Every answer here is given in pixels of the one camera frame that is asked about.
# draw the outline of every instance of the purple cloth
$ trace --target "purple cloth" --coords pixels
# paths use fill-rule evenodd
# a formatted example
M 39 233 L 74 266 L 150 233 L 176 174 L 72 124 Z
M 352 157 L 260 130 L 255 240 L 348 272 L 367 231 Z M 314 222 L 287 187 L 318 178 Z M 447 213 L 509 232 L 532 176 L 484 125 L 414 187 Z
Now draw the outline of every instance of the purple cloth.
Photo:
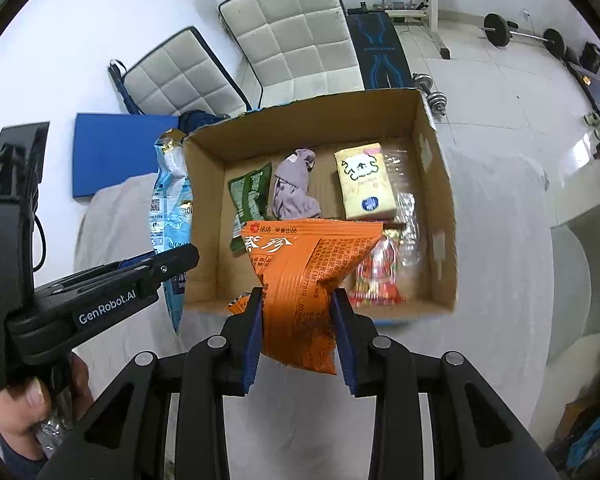
M 272 210 L 280 220 L 316 218 L 320 216 L 320 204 L 307 196 L 309 172 L 314 168 L 315 153 L 296 150 L 276 168 Z

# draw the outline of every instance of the orange snack bag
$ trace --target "orange snack bag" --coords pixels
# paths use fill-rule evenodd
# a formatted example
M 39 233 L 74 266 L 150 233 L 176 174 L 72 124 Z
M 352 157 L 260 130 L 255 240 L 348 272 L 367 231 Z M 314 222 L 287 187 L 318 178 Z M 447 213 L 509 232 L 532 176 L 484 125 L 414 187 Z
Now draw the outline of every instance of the orange snack bag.
M 331 293 L 382 235 L 380 222 L 301 219 L 247 222 L 240 233 L 263 289 L 262 353 L 335 374 Z M 244 312 L 248 297 L 228 309 Z

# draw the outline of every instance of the blue gripper pad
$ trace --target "blue gripper pad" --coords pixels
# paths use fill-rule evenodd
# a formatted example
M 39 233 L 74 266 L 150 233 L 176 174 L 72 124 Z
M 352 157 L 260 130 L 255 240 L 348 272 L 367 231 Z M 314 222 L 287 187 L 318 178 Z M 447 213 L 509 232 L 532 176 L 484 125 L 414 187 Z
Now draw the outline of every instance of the blue gripper pad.
M 140 254 L 139 256 L 134 256 L 133 258 L 129 258 L 128 260 L 122 260 L 118 264 L 118 268 L 125 269 L 125 267 L 134 266 L 135 264 L 141 262 L 142 260 L 151 258 L 152 256 L 155 256 L 155 251 L 149 251 L 148 253 Z
M 329 305 L 331 322 L 336 333 L 336 345 L 338 355 L 340 356 L 340 366 L 342 366 L 342 375 L 344 383 L 349 387 L 351 395 L 355 395 L 358 390 L 358 378 L 356 377 L 356 354 L 351 344 L 351 338 L 344 322 L 340 301 L 335 292 L 331 293 L 331 302 Z
M 256 314 L 253 317 L 253 324 L 249 332 L 249 339 L 242 355 L 242 389 L 246 394 L 249 393 L 250 386 L 256 380 L 256 371 L 258 370 L 258 360 L 262 350 L 262 297 L 257 305 Z

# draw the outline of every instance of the plastic packaging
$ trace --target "plastic packaging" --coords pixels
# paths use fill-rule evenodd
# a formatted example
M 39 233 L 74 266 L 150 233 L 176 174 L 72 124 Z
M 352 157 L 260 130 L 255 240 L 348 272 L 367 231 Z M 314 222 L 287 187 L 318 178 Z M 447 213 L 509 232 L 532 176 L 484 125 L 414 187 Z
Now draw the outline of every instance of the plastic packaging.
M 47 458 L 51 458 L 68 431 L 74 427 L 70 362 L 71 356 L 50 368 L 46 386 L 52 399 L 51 414 L 32 427 L 33 435 Z
M 418 223 L 421 206 L 416 204 L 416 181 L 410 176 L 408 153 L 405 150 L 387 150 L 383 155 L 396 204 L 392 223 L 399 224 L 400 228 L 398 260 L 402 267 L 417 266 L 424 259 L 426 234 L 421 233 Z
M 73 427 L 71 387 L 68 386 L 54 398 L 49 417 L 37 423 L 34 428 L 34 436 L 47 458 L 51 458 Z
M 353 307 L 386 305 L 417 296 L 424 270 L 426 233 L 418 222 L 416 178 L 409 174 L 407 152 L 383 153 L 396 203 L 395 217 L 387 222 L 382 237 L 359 264 L 349 292 Z
M 151 243 L 161 253 L 190 241 L 193 195 L 187 176 L 182 145 L 170 137 L 155 143 L 158 158 L 158 179 L 149 211 Z M 162 284 L 173 329 L 177 332 L 184 309 L 186 273 L 174 276 Z
M 250 220 L 267 219 L 267 201 L 271 182 L 271 163 L 259 170 L 229 181 L 229 194 L 237 213 L 234 220 L 234 232 L 229 247 L 235 253 L 244 250 L 240 231 Z
M 263 289 L 262 352 L 285 365 L 335 374 L 331 293 L 378 242 L 382 224 L 301 219 L 242 229 Z M 232 302 L 244 312 L 248 298 Z

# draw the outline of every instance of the barbell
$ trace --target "barbell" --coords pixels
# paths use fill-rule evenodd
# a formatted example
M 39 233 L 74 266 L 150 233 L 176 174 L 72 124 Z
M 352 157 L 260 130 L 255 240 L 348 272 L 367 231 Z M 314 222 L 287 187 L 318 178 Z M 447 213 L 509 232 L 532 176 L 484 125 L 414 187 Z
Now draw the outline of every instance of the barbell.
M 429 74 L 413 74 L 413 85 L 427 96 L 427 104 L 434 114 L 446 115 L 446 96 L 431 91 L 433 79 Z
M 545 30 L 542 38 L 540 38 L 533 34 L 523 34 L 522 32 L 511 30 L 512 25 L 514 24 L 508 22 L 499 14 L 491 13 L 484 17 L 484 26 L 479 28 L 484 31 L 487 39 L 494 46 L 507 46 L 512 36 L 522 36 L 523 38 L 542 41 L 549 53 L 557 59 L 564 57 L 566 52 L 564 39 L 562 38 L 562 34 L 554 28 Z

